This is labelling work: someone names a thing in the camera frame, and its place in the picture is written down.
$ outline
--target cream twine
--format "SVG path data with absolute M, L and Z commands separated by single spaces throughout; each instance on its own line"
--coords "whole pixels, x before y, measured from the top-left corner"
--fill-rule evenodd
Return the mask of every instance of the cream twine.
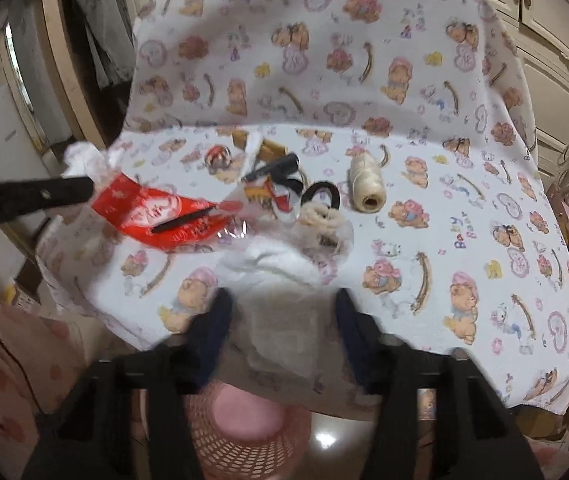
M 354 207 L 363 213 L 376 213 L 387 202 L 385 181 L 380 166 L 369 153 L 351 160 L 349 170 Z

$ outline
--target black strap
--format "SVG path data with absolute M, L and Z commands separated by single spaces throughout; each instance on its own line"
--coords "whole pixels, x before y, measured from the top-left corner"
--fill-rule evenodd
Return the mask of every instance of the black strap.
M 328 182 L 326 180 L 321 180 L 320 182 L 316 182 L 309 186 L 309 189 L 305 191 L 303 197 L 301 198 L 301 204 L 306 204 L 307 202 L 311 201 L 316 194 L 318 194 L 321 190 L 328 191 L 331 195 L 331 208 L 332 209 L 340 209 L 340 191 L 335 184 Z

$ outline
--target black pen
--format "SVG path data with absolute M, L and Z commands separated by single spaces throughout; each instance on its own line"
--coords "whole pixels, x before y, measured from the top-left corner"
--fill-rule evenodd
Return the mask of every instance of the black pen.
M 186 215 L 182 215 L 177 218 L 167 220 L 166 222 L 162 222 L 162 224 L 158 224 L 151 228 L 151 234 L 156 235 L 159 233 L 164 233 L 165 231 L 170 231 L 176 227 L 180 227 L 184 224 L 188 224 L 189 222 L 193 222 L 194 220 L 202 218 L 203 216 L 209 215 L 209 213 L 216 207 L 217 206 L 212 205 L 205 207 L 204 209 L 199 209 L 198 211 L 193 211 L 193 213 L 187 213 Z
M 273 171 L 278 171 L 282 176 L 287 176 L 298 171 L 299 166 L 298 156 L 295 153 L 288 153 L 273 162 L 260 166 L 257 170 L 247 173 L 241 178 L 242 182 L 253 182 L 260 178 L 271 174 Z

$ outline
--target white cloth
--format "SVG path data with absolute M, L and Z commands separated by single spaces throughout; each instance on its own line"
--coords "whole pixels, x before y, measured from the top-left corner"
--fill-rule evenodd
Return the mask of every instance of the white cloth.
M 486 0 L 155 0 L 135 35 L 132 99 L 111 148 L 125 150 L 122 171 L 218 201 L 242 165 L 232 131 L 285 145 L 310 182 L 337 184 L 353 225 L 346 260 L 316 262 L 325 290 L 351 289 L 384 332 L 415 348 L 465 348 L 507 406 L 564 413 L 569 254 L 527 148 L 535 125 L 522 66 Z M 216 145 L 229 150 L 224 171 L 207 166 Z M 388 191 L 375 215 L 349 198 L 351 157 L 363 150 Z M 52 224 L 39 257 L 62 304 L 148 348 L 182 330 L 219 285 L 222 251 L 181 251 L 117 237 L 84 208 Z M 147 294 L 125 292 L 151 283 Z M 376 399 L 355 387 L 333 320 L 321 334 L 313 381 L 255 372 L 232 342 L 220 378 L 372 416 Z

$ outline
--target pink laundry basket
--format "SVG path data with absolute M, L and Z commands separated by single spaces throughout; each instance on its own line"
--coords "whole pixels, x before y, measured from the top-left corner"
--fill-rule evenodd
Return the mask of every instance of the pink laundry basket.
M 146 403 L 142 404 L 146 426 Z M 186 404 L 207 480 L 284 478 L 305 454 L 311 413 L 213 382 Z

